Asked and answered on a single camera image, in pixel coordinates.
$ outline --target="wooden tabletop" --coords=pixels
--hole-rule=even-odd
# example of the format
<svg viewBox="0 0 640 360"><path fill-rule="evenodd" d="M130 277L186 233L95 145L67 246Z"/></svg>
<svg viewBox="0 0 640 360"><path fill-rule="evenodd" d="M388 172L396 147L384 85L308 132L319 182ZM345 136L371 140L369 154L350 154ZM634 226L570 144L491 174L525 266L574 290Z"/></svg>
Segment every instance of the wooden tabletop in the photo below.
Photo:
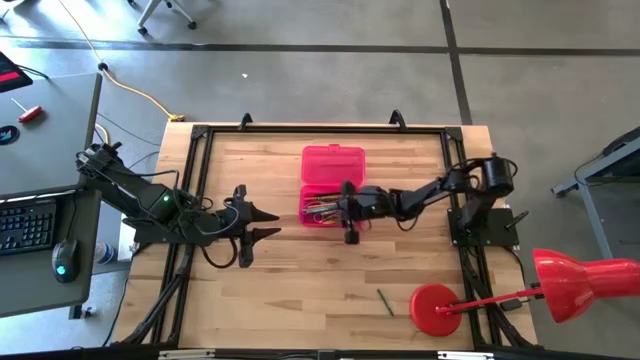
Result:
<svg viewBox="0 0 640 360"><path fill-rule="evenodd" d="M183 170L192 126L167 125L157 171ZM490 154L487 127L462 129L468 158ZM440 140L434 135L215 135L205 196L213 199L214 208L222 208L221 201L238 184L246 184L247 200L280 216L279 221L259 226L281 227L282 231L255 246L255 261L249 269L234 265L217 270L196 252L180 346L471 349L466 316L448 337L426 335L409 318L411 294L423 284L442 283L459 297L464 295L460 262L450 245L445 215L449 202L428 207L411 232L400 231L391 219L380 219L373 221L370 231L361 233L359 245L345 245L342 229L308 228L298 222L301 154L312 144L363 148L366 183L383 188L415 189L445 171ZM192 193L197 172L194 170ZM157 177L156 181L171 186L173 180ZM167 249L153 245L133 261L115 339L130 334L156 300ZM486 251L494 293L523 289L520 268L511 254L501 248ZM222 263L230 257L231 247L224 240L209 246L208 252ZM389 300L395 317L387 313L377 289ZM165 335L171 326L173 302L168 309ZM507 315L526 339L536 342L528 304ZM484 313L480 318L486 328Z"/></svg>

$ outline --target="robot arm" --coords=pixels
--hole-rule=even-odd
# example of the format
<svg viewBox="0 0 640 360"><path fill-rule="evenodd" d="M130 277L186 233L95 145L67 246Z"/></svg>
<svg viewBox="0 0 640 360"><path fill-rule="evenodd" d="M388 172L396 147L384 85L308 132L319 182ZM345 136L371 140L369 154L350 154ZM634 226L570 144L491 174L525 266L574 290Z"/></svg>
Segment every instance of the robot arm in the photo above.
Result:
<svg viewBox="0 0 640 360"><path fill-rule="evenodd" d="M417 190L391 189L388 192L377 186L363 186L360 191L350 182L341 188L341 199L337 208L342 210L342 225L347 229L345 242L357 244L359 235L354 225L383 217L390 217L400 223L416 220L424 209L450 194L467 194L469 200L462 207L457 226L469 229L486 221L486 214L498 198L513 191L513 175L508 159L493 156L475 158L451 167L443 177ZM481 170L481 179L471 174ZM471 186L476 180L476 187Z"/></svg>
<svg viewBox="0 0 640 360"><path fill-rule="evenodd" d="M252 222L274 221L279 217L258 210L252 202L245 201L246 187L236 187L233 196L225 199L225 209L207 213L201 199L177 188L179 173L176 170L156 174L137 174L127 169L118 157L120 143L91 145L76 154L79 172L87 177L87 187L102 192L103 199L123 212L125 222L134 227L149 243L210 245L220 238L240 239L239 265L249 267L253 262L253 246L272 235L279 228L247 231ZM172 188L152 184L143 176L175 174Z"/></svg>

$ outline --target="box lid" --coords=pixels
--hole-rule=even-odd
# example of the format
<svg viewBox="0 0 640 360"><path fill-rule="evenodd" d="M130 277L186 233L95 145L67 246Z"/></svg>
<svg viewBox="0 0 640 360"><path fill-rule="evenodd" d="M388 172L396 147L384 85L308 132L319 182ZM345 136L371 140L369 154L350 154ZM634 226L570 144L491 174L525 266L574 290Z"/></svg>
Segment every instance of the box lid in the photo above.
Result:
<svg viewBox="0 0 640 360"><path fill-rule="evenodd" d="M359 147L307 146L302 150L302 181L306 184L364 184L364 150Z"/></svg>

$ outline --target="chair leg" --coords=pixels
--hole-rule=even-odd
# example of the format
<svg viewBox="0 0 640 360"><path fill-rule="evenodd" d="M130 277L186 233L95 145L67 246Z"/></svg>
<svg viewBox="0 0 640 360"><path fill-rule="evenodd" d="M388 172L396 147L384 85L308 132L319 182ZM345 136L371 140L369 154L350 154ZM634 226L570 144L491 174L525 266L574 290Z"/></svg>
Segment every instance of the chair leg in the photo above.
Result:
<svg viewBox="0 0 640 360"><path fill-rule="evenodd" d="M187 13L187 10L185 10L185 9L182 7L182 4L180 4L180 3L178 2L178 0L173 0L173 1L172 1L172 3L173 3L173 6L175 6L175 7L176 7L176 9L177 9L177 10L178 10L182 15L184 15L184 17L186 17L186 18L187 18L187 20L189 20L189 22L190 22L190 23L193 23L193 22L194 22L194 21L193 21L193 19L191 18L191 16L189 16L189 14Z"/></svg>
<svg viewBox="0 0 640 360"><path fill-rule="evenodd" d="M138 26L140 28L144 28L144 23L149 19L149 16L151 16L151 13L153 13L161 1L162 0L149 0L149 3L142 12L142 16L140 16L140 20L138 20Z"/></svg>

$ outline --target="yellow extension cord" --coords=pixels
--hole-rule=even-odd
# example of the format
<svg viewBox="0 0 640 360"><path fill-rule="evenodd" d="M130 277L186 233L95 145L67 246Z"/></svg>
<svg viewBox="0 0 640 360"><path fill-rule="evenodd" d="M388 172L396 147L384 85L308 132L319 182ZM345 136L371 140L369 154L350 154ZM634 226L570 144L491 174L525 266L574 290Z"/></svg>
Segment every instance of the yellow extension cord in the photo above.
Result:
<svg viewBox="0 0 640 360"><path fill-rule="evenodd" d="M73 15L71 14L71 12L69 11L69 9L67 9L67 7L64 5L64 3L62 2L62 0L58 0L58 2L60 3L60 5L62 5L62 7L64 8L64 10L67 12L67 14L69 14L69 16L71 16L71 19L73 19L73 22L76 23L76 25L78 26L78 29L80 29L80 32L82 32L82 35L84 36L84 39L87 41L87 44L89 44L89 47L91 48L91 50L93 51L93 54L96 56L96 59L98 59L98 62L100 64L104 64L104 61L102 61L102 58L100 58L100 55L98 55L98 52L96 51L96 49L93 47L93 44L91 43L91 40L89 40L89 37L87 36L87 34L84 32L84 29L82 28L82 26L80 26L80 23L78 22L78 20L76 20L75 17L73 17ZM109 71L109 69L107 69L106 67L99 67L100 70L107 75L107 77L109 78L109 80L111 80L112 83L114 83L115 85L125 89L125 90L129 90L133 93L136 93L140 96L143 96L145 98L147 98L149 101L151 101L152 103L154 103L157 107L160 108L160 110L164 111L165 114L167 114L167 116L169 117L168 121L169 122L174 122L174 121L184 121L185 120L185 116L184 115L178 115L178 114L172 114L169 112L169 110L167 110L164 106L162 106L162 104L160 104L156 99L154 99L153 97L151 97L151 95L146 94L140 90L134 89L130 86L124 85L120 82L118 82L118 80L115 79L114 75L111 74L111 72Z"/></svg>

